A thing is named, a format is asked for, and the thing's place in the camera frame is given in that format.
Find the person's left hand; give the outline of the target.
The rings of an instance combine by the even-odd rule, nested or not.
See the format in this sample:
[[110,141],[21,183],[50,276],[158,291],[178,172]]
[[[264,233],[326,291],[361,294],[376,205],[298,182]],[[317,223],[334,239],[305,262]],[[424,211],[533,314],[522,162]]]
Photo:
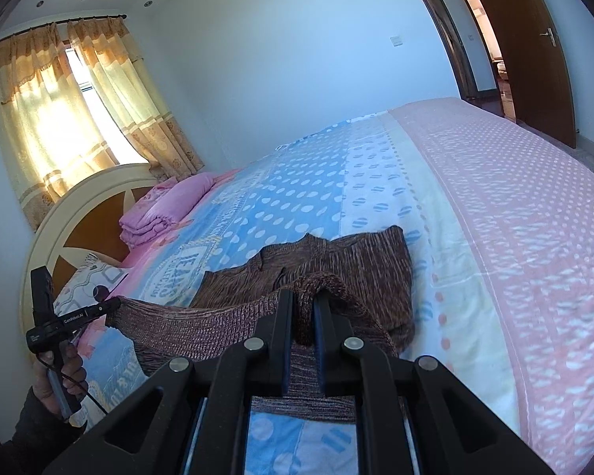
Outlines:
[[81,409],[88,383],[75,345],[64,342],[59,350],[36,355],[33,393],[51,414],[64,420]]

